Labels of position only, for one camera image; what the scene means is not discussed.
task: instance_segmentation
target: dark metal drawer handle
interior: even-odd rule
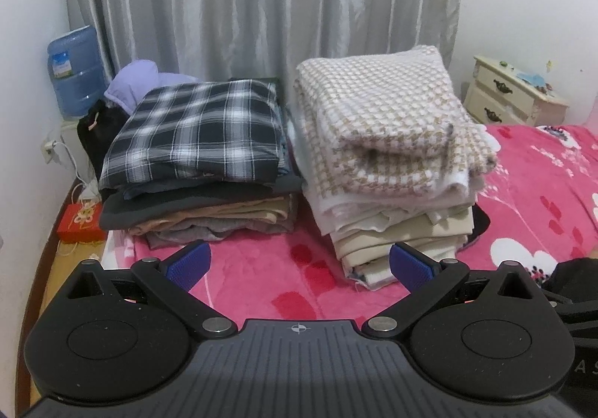
[[[496,89],[498,89],[501,93],[508,95],[509,93],[512,93],[513,91],[511,91],[509,89],[509,86],[507,86],[505,83],[502,83],[498,80],[494,80],[494,83],[496,84]]]
[[[494,111],[490,111],[488,108],[484,108],[486,111],[486,116],[488,119],[494,123],[502,123],[502,120],[498,117],[498,115]]]

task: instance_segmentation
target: nightstand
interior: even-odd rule
[[[475,57],[474,80],[463,105],[483,124],[558,125],[569,107],[554,91],[546,94],[517,77],[516,67]]]

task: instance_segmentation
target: bed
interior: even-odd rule
[[[558,262],[598,245],[598,139],[575,126],[486,129],[499,164],[478,204],[491,223],[459,259],[472,269],[517,260],[541,283]],[[191,293],[239,326],[247,318],[355,319],[361,325],[407,294],[400,284],[371,292],[346,280],[303,200],[291,234],[241,230],[210,245],[212,267]],[[151,251],[143,238],[113,231],[102,264],[128,268],[178,249]]]

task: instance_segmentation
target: black and white plaid shirt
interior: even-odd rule
[[[276,85],[242,80],[148,93],[115,138],[100,188],[203,175],[274,182],[284,163]]]

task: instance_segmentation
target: brown baseboard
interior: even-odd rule
[[[67,208],[68,204],[71,203],[71,192],[73,192],[77,184],[78,181],[76,180],[73,183],[73,186],[71,186],[71,189],[68,192],[64,202],[62,203],[61,210],[58,213],[58,217],[56,218],[54,226],[52,227],[52,232],[50,233],[48,242],[42,251],[40,262],[38,263],[37,270],[35,271],[34,282],[31,285],[31,290],[29,291],[29,299],[27,300],[27,306],[25,307],[25,315],[23,315],[21,336],[19,338],[19,351],[17,354],[17,376],[14,389],[14,403],[17,417],[25,413],[25,411],[27,411],[31,405],[31,375],[29,374],[27,366],[25,365],[23,346],[25,345],[25,339],[29,335],[29,332],[31,332],[31,329],[34,327],[35,322],[37,322],[37,319],[40,316],[40,309],[44,300],[46,284],[48,283],[50,270],[52,269],[52,264],[54,263],[54,258],[56,257],[56,250],[58,249],[59,240],[56,230],[58,229],[58,225],[60,224],[63,214],[65,213],[65,209]]]

